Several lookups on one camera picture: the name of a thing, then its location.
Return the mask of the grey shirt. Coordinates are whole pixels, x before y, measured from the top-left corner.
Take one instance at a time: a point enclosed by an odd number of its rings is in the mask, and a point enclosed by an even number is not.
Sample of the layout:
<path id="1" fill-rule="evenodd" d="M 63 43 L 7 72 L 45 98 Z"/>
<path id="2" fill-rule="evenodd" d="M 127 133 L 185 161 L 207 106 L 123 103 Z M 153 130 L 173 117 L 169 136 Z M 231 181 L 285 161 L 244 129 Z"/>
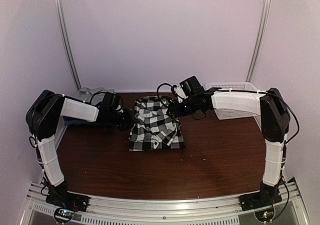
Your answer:
<path id="1" fill-rule="evenodd" d="M 88 87 L 83 87 L 80 90 L 76 91 L 72 96 L 76 99 L 90 102 L 91 98 L 93 97 L 94 94 L 100 93 L 100 92 L 110 92 L 114 93 L 114 89 L 106 89 L 103 87 L 96 87 L 96 88 L 88 88 Z"/>

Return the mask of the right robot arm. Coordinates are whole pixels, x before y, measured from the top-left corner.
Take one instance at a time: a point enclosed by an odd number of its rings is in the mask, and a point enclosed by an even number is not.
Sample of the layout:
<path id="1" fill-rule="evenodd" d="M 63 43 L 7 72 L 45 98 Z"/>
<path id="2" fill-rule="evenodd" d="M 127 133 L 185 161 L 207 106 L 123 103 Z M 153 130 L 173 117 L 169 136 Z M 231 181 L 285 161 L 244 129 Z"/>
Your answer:
<path id="1" fill-rule="evenodd" d="M 245 91 L 212 87 L 195 91 L 174 86 L 171 92 L 177 100 L 170 102 L 169 113 L 175 118 L 193 115 L 197 111 L 234 110 L 260 117 L 260 129 L 266 145 L 265 166 L 256 195 L 259 205 L 268 205 L 275 197 L 287 160 L 287 142 L 291 116 L 276 88 L 267 91 Z"/>

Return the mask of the black white checkered shirt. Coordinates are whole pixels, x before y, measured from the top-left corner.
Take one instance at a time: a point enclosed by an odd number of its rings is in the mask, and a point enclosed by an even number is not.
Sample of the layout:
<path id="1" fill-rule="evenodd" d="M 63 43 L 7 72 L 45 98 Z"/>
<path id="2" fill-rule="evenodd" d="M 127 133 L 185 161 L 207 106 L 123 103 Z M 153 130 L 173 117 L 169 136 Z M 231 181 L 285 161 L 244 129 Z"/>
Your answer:
<path id="1" fill-rule="evenodd" d="M 186 147 L 180 121 L 169 116 L 170 102 L 167 96 L 145 96 L 135 100 L 129 151 L 181 150 Z"/>

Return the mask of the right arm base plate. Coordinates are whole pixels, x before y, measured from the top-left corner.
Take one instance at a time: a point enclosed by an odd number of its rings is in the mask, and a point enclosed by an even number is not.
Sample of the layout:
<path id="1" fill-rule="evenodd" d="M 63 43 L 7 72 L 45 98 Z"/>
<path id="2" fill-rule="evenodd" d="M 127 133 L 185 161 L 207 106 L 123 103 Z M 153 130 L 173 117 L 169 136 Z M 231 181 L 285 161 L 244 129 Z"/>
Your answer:
<path id="1" fill-rule="evenodd" d="M 243 194 L 239 197 L 242 211 L 256 210 L 270 207 L 282 201 L 282 196 L 277 190 L 274 194 L 265 191 Z"/>

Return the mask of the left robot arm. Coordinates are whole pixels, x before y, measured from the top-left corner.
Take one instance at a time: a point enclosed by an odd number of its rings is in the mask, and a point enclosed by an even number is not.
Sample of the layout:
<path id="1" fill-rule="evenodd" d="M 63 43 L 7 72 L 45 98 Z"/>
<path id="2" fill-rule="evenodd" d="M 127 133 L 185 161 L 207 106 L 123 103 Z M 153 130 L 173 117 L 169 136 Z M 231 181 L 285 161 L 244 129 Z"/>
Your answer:
<path id="1" fill-rule="evenodd" d="M 134 124 L 131 110 L 123 107 L 120 95 L 103 92 L 97 104 L 64 94 L 44 90 L 28 110 L 25 119 L 31 139 L 39 153 L 39 164 L 46 180 L 54 187 L 65 182 L 55 147 L 55 134 L 61 117 L 115 125 L 120 131 L 129 130 Z"/>

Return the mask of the blue plaid shirt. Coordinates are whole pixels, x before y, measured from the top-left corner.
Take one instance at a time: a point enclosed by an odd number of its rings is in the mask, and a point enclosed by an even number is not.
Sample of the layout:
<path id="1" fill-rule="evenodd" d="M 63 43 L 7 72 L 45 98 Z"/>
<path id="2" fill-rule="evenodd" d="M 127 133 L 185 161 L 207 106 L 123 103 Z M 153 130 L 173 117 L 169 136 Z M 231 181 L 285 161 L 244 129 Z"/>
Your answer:
<path id="1" fill-rule="evenodd" d="M 82 126 L 82 127 L 100 127 L 101 125 L 96 122 L 90 122 L 87 120 L 72 118 L 72 117 L 63 117 L 63 122 L 65 126 Z"/>

